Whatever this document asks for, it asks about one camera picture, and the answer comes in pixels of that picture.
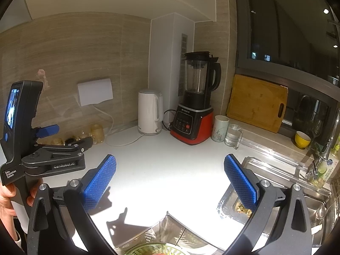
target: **cutting board handle hole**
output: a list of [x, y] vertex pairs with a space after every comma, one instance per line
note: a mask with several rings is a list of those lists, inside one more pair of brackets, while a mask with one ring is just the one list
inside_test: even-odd
[[283, 112], [283, 108], [285, 107], [284, 104], [280, 104], [280, 108], [278, 110], [278, 117], [281, 118], [282, 117], [282, 112]]

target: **white countertop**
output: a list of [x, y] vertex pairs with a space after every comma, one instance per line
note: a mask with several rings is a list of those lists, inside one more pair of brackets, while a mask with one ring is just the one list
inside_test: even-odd
[[[107, 143], [121, 145], [139, 136], [137, 127], [133, 127], [110, 135]], [[143, 228], [153, 226], [168, 211], [211, 244], [227, 249], [243, 227], [235, 220], [221, 219], [216, 210], [230, 184], [223, 169], [224, 158], [229, 153], [240, 163], [247, 156], [262, 159], [260, 153], [244, 145], [235, 150], [209, 138], [199, 145], [189, 146], [162, 130], [158, 135], [143, 136], [127, 146], [94, 145], [85, 152], [85, 170], [47, 177], [44, 181], [50, 187], [64, 186], [68, 180], [81, 178], [87, 170], [97, 167], [107, 154], [112, 154], [117, 161], [117, 171], [109, 183], [108, 199], [112, 206], [91, 216], [112, 247], [129, 240]], [[125, 220], [123, 214], [119, 219], [125, 208]], [[112, 221], [110, 225], [116, 226], [115, 244], [106, 223]], [[77, 233], [72, 239], [85, 249]]]

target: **wall outlet cover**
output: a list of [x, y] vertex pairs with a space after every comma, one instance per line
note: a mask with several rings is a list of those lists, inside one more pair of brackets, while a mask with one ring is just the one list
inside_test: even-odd
[[111, 79], [99, 79], [78, 83], [78, 97], [81, 106], [99, 104], [113, 99]]

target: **faucet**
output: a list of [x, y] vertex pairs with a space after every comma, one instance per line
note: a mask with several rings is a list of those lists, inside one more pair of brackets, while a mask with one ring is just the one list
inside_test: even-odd
[[331, 145], [333, 143], [339, 122], [340, 122], [340, 108], [338, 108], [338, 110], [337, 110], [335, 122], [334, 122], [332, 131], [330, 133], [330, 136], [329, 136], [326, 144], [324, 145], [323, 149], [319, 153], [316, 153], [316, 155], [315, 155], [316, 159], [314, 159], [313, 163], [308, 167], [308, 171], [306, 173], [307, 179], [309, 177], [313, 177], [313, 179], [317, 179], [317, 170], [318, 170], [319, 166], [321, 165], [322, 161], [328, 160], [330, 149], [332, 147]]

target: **blender jar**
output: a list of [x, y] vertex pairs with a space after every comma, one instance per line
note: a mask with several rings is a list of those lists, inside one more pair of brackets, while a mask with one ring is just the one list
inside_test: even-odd
[[190, 93], [203, 94], [207, 76], [207, 61], [185, 61], [185, 90]]

